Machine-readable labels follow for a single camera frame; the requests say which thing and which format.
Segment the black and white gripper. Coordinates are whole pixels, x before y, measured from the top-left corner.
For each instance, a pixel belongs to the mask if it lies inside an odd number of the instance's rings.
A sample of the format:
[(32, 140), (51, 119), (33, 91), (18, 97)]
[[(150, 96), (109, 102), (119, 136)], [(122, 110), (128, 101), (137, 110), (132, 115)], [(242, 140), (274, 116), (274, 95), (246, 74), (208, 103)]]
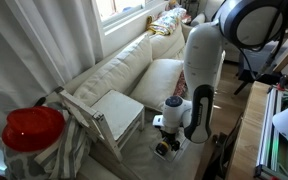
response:
[(176, 139), (175, 133), (168, 133), (165, 130), (163, 130), (164, 124), (162, 122), (162, 118), (163, 118), (162, 115), (155, 115), (153, 118), (152, 125), (160, 131), (162, 135), (162, 141), (168, 143), (169, 150), (177, 151), (180, 148), (180, 142)]

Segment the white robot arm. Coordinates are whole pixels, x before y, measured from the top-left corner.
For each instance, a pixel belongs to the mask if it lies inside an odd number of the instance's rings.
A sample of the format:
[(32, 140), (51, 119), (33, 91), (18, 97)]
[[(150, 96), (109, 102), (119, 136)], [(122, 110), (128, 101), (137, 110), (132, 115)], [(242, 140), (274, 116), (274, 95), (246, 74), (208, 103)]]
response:
[(186, 139), (203, 143), (211, 136), (214, 93), (223, 62), (223, 44), (259, 51), (274, 40), (281, 41), (288, 29), (288, 0), (225, 0), (212, 21), (190, 31), (184, 53), (184, 78), (190, 98), (170, 96), (153, 125), (162, 134), (156, 151), (176, 151), (179, 129)]

